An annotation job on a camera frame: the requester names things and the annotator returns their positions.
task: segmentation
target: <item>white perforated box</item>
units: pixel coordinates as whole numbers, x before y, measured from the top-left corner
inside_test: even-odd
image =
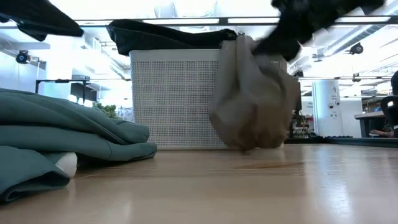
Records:
[[[149,127],[149,141],[159,149],[225,147],[208,119],[218,51],[130,52],[133,119]]]

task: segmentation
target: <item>black fabric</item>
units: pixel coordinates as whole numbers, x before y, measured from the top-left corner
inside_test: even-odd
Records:
[[[129,55],[132,50],[218,49],[222,41],[238,36],[229,29],[191,34],[131,19],[115,20],[106,29],[121,55]]]
[[[387,96],[381,100],[381,109],[386,116],[390,127],[394,130],[394,138],[398,138],[398,129],[394,126],[398,125],[398,96]]]
[[[287,61],[299,53],[300,44],[312,39],[313,33],[329,28],[333,23],[357,7],[366,13],[383,6],[385,0],[273,0],[272,5],[281,12],[277,27],[262,39],[253,54],[282,55]]]
[[[79,25],[48,0],[0,0],[0,22],[9,20],[38,41],[45,40],[48,34],[83,35]]]

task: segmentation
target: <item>table surface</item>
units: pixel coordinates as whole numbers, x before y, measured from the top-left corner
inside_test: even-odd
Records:
[[[383,117],[385,117],[383,111],[377,111],[377,112],[370,112],[370,113],[365,113],[365,114],[354,115],[355,119],[383,118]]]
[[[0,223],[397,223],[398,150],[159,151],[0,206]]]

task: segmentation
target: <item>white fabric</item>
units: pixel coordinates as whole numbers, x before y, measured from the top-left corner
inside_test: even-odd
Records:
[[[77,170],[77,156],[74,152],[68,152],[55,165],[72,178]]]
[[[223,42],[210,122],[230,147],[279,147],[287,137],[299,83],[275,65],[281,57],[253,56],[256,43]]]

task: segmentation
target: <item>person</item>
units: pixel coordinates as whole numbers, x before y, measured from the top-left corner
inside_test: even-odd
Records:
[[[374,109],[374,112],[381,111],[380,103]],[[390,131],[389,127],[386,127],[385,120],[382,118],[375,118],[369,120],[369,129],[371,130],[369,133],[377,135],[382,138],[392,138],[393,132]]]
[[[398,96],[398,71],[396,71],[391,77],[392,94]]]

